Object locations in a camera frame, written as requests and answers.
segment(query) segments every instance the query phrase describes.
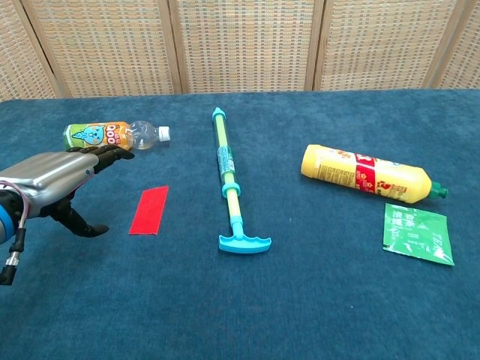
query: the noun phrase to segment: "blue carpet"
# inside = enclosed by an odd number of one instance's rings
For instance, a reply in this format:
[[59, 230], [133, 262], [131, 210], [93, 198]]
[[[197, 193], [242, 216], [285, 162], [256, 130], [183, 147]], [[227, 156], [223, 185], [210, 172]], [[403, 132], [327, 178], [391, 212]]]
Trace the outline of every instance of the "blue carpet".
[[[99, 238], [27, 222], [0, 288], [7, 359], [480, 359], [480, 91], [187, 94], [0, 103], [0, 169], [62, 151], [73, 122], [150, 121], [169, 148], [135, 151], [84, 184], [74, 208]], [[211, 114], [227, 114], [255, 256], [231, 232]], [[454, 267], [383, 250], [389, 201], [304, 177], [308, 144], [423, 167], [447, 199]], [[158, 236], [130, 236], [141, 192], [169, 185]], [[0, 247], [0, 260], [10, 243]]]

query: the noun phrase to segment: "yellow plastic bottle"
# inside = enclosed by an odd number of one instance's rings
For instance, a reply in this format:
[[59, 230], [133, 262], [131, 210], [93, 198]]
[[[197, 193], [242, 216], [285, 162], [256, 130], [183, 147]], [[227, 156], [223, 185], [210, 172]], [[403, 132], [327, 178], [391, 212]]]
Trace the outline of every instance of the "yellow plastic bottle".
[[416, 203], [426, 197], [445, 198], [449, 191], [433, 182], [420, 167], [393, 163], [353, 152], [309, 145], [301, 173], [360, 191]]

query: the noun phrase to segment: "wicker panel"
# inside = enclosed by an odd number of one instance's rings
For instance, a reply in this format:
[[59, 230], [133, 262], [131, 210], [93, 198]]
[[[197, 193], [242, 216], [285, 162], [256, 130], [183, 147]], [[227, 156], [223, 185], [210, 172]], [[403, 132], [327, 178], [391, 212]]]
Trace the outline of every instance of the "wicker panel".
[[480, 89], [480, 1], [463, 30], [440, 87]]
[[191, 92], [303, 90], [314, 0], [173, 1]]
[[0, 101], [54, 98], [19, 14], [10, 0], [0, 1]]
[[155, 0], [28, 0], [72, 97], [173, 93]]
[[332, 0], [316, 89], [421, 87], [455, 3]]

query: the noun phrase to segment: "green sachet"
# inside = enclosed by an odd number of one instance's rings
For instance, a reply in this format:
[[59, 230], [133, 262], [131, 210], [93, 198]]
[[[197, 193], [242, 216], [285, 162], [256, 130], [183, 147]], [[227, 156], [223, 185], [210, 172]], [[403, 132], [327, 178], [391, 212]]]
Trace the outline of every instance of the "green sachet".
[[386, 204], [383, 249], [454, 265], [446, 216], [416, 208]]

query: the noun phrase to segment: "robotic hand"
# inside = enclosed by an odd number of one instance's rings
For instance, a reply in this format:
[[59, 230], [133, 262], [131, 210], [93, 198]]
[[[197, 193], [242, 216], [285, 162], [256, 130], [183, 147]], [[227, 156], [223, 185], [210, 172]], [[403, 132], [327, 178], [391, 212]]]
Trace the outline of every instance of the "robotic hand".
[[73, 234], [93, 238], [108, 231], [88, 225], [71, 207], [75, 191], [116, 160], [134, 154], [116, 145], [70, 148], [37, 154], [0, 171], [0, 244], [15, 236], [0, 273], [0, 285], [14, 281], [25, 242], [27, 218], [52, 217]]

